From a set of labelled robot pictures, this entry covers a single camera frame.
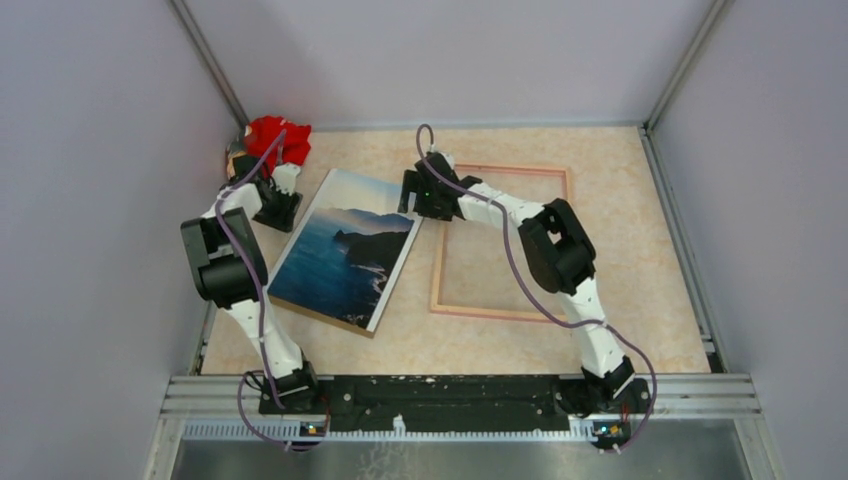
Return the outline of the pink wooden picture frame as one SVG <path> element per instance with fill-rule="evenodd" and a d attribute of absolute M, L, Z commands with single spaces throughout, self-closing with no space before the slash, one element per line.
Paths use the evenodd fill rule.
<path fill-rule="evenodd" d="M 460 162 L 456 164 L 456 169 L 468 170 L 473 173 L 499 173 L 511 176 L 554 177 L 558 179 L 559 186 L 561 188 L 559 196 L 566 200 L 571 199 L 572 172 L 568 167 L 542 165 L 487 165 L 479 162 Z M 442 294 L 444 291 L 445 271 L 449 254 L 449 238 L 449 226 L 447 224 L 443 224 L 440 229 L 440 239 L 436 245 L 431 276 L 429 304 L 429 311 L 431 313 L 517 322 L 542 323 L 547 321 L 547 318 L 536 309 L 533 311 L 519 311 L 443 303 Z"/>

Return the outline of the seascape photo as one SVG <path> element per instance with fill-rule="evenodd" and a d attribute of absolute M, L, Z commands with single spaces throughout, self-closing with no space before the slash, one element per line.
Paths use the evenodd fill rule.
<path fill-rule="evenodd" d="M 330 170 L 273 269 L 269 299 L 373 337 L 421 226 L 399 212 L 401 193 L 396 183 Z"/>

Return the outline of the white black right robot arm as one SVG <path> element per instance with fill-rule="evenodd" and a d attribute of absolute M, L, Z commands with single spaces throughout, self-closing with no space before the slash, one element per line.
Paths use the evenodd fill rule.
<path fill-rule="evenodd" d="M 524 296 L 546 319 L 569 330 L 576 342 L 592 406 L 581 414 L 612 412 L 633 392 L 637 375 L 629 355 L 648 357 L 609 322 L 596 278 L 595 247 L 567 200 L 525 200 L 478 177 L 459 178 L 451 155 L 429 150 L 404 172 L 398 210 L 500 231 Z"/>

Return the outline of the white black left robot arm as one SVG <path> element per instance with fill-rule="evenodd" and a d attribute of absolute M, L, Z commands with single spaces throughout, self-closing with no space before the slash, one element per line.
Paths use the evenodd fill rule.
<path fill-rule="evenodd" d="M 295 191 L 301 167 L 263 159 L 237 160 L 247 171 L 224 185 L 201 216 L 180 225 L 200 297 L 233 318 L 262 361 L 263 393 L 297 413 L 319 404 L 320 386 L 301 347 L 284 332 L 270 306 L 267 264 L 254 220 L 288 233 L 302 201 Z"/>

